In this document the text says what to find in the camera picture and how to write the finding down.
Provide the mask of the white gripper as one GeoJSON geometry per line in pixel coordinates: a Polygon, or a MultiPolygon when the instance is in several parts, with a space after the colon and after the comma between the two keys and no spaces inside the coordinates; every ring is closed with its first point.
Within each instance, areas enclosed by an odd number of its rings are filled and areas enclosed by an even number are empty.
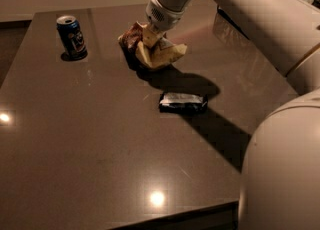
{"type": "Polygon", "coordinates": [[[152,48],[159,41],[161,50],[174,46],[166,39],[163,31],[172,29],[181,19],[183,12],[165,8],[159,0],[149,0],[146,7],[146,17],[150,24],[142,26],[143,43],[152,48]]]}

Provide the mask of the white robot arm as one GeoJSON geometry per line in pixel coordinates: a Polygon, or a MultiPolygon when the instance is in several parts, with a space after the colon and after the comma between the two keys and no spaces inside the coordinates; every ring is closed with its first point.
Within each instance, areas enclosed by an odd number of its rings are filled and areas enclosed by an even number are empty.
{"type": "MultiPolygon", "coordinates": [[[[191,0],[150,0],[148,20],[176,26],[191,0]]],[[[320,230],[319,11],[303,0],[214,0],[249,38],[240,85],[281,97],[247,146],[239,230],[320,230]]]]}

